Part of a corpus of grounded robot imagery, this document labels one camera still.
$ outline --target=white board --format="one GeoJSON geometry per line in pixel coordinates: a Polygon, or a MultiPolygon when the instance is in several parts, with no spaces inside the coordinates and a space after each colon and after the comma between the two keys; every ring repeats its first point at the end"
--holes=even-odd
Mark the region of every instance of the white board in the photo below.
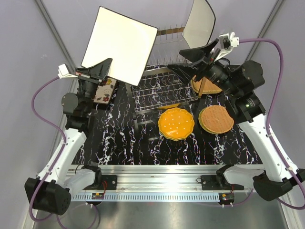
{"type": "Polygon", "coordinates": [[[112,58],[108,76],[138,85],[157,36],[156,27],[100,7],[82,67],[112,58]]]}

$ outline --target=black marble table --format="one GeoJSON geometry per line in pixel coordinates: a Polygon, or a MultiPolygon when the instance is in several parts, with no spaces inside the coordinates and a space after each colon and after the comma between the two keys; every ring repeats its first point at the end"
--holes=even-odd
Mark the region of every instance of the black marble table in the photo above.
{"type": "Polygon", "coordinates": [[[199,107],[180,106],[192,113],[194,131],[185,140],[166,139],[159,132],[158,117],[165,110],[138,115],[138,131],[124,83],[118,83],[108,105],[96,105],[93,131],[81,147],[73,164],[91,161],[101,165],[214,165],[261,164],[257,152],[237,125],[226,134],[212,135],[198,122],[199,112],[210,105],[224,104],[223,93],[204,95],[199,107]]]}

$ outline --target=gray floor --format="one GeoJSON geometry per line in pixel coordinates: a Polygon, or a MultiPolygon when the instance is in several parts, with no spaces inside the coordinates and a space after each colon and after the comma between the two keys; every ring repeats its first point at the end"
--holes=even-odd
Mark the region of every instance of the gray floor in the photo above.
{"type": "MultiPolygon", "coordinates": [[[[245,194],[239,194],[239,202],[245,194]]],[[[71,210],[61,216],[68,229],[86,229],[95,211],[87,206],[71,204],[71,210]]],[[[287,229],[277,201],[266,202],[254,194],[242,206],[218,208],[200,203],[131,203],[104,202],[98,206],[100,215],[93,229],[287,229]]],[[[36,223],[35,229],[60,229],[55,217],[36,223]]]]}

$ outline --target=yellow scalloped plate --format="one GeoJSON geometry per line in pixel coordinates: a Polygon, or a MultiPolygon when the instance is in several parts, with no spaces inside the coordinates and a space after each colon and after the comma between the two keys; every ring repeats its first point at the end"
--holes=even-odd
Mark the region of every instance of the yellow scalloped plate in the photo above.
{"type": "Polygon", "coordinates": [[[193,116],[181,108],[166,110],[158,121],[160,132],[173,141],[186,139],[193,132],[194,126],[193,116]]]}

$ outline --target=white wall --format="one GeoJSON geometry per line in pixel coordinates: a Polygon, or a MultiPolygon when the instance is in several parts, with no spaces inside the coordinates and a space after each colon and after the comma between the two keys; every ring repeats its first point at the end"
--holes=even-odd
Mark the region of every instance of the white wall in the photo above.
{"type": "MultiPolygon", "coordinates": [[[[65,62],[33,0],[0,2],[1,228],[20,229],[28,200],[24,183],[46,164],[55,130],[31,111],[31,97],[65,62]]],[[[70,82],[56,81],[37,98],[38,112],[58,123],[70,82]]]]}
{"type": "MultiPolygon", "coordinates": [[[[271,118],[272,128],[283,148],[299,168],[305,168],[305,1],[286,1],[266,37],[277,41],[284,53],[284,77],[271,118]]],[[[265,85],[256,90],[269,109],[279,73],[278,53],[270,44],[261,44],[254,60],[262,64],[265,85]]],[[[293,190],[297,206],[304,204],[299,188],[293,190]]],[[[299,211],[305,227],[305,211],[299,211]]]]}
{"type": "MultiPolygon", "coordinates": [[[[169,29],[184,24],[193,0],[42,0],[74,62],[80,66],[99,6],[144,23],[169,29]]],[[[209,0],[216,15],[212,39],[228,30],[242,38],[257,37],[276,0],[209,0]]],[[[243,62],[251,44],[228,55],[231,63],[243,62]]]]}

